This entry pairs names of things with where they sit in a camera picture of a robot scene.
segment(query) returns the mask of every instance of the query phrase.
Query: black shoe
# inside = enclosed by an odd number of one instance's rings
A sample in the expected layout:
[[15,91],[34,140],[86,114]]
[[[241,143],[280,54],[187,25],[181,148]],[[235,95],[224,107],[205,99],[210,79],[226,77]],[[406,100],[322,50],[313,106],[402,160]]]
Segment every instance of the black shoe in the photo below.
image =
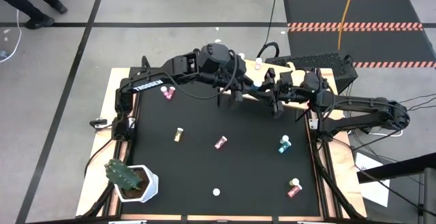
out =
[[36,30],[41,27],[51,27],[55,23],[55,20],[49,16],[44,17],[42,20],[30,19],[25,23],[27,29]]
[[54,6],[52,6],[56,11],[58,11],[60,14],[67,13],[68,9],[61,3],[57,2]]

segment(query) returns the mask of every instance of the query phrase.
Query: cactus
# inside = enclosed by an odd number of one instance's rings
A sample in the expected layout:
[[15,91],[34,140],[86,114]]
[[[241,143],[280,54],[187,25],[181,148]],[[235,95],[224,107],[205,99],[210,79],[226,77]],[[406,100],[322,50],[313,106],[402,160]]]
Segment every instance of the cactus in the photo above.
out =
[[110,182],[117,184],[124,190],[141,190],[138,187],[139,183],[142,182],[141,177],[128,168],[121,160],[111,159],[104,167],[106,169],[106,177]]

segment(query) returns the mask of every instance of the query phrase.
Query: potted plant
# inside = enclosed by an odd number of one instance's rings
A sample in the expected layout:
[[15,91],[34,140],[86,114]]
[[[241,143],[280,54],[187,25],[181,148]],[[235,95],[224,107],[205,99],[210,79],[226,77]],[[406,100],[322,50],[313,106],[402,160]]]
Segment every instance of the potted plant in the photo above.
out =
[[144,165],[126,166],[119,159],[111,159],[104,167],[122,202],[145,203],[158,192],[159,177]]

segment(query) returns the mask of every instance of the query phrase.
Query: white paper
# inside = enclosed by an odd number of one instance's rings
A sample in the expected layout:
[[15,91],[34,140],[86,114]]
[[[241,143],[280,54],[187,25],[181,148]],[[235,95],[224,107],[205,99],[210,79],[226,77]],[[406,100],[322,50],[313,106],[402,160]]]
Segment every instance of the white paper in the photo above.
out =
[[[356,165],[362,170],[367,170],[382,166],[383,164],[361,153],[357,153]],[[383,180],[382,183],[389,187],[390,180]],[[363,183],[360,184],[360,187],[362,189],[362,196],[364,198],[379,205],[388,207],[389,190],[387,188],[383,187],[378,182]]]

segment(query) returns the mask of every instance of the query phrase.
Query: black table surface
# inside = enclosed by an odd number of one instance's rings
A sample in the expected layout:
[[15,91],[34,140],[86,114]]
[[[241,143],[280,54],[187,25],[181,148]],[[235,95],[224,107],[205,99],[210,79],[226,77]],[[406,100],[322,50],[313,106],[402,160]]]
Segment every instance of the black table surface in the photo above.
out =
[[[216,93],[205,84],[182,87],[199,96]],[[158,175],[159,193],[146,203],[123,203],[122,214],[320,215],[305,120],[296,123],[291,108],[275,120],[268,106],[250,99],[237,110],[227,104],[218,108],[216,99],[193,99],[178,90],[171,101],[159,88],[141,94],[131,164]],[[184,132],[175,142],[178,127]],[[228,141],[217,150],[223,135]],[[283,135],[292,146],[280,154]],[[289,198],[293,178],[302,191]]]

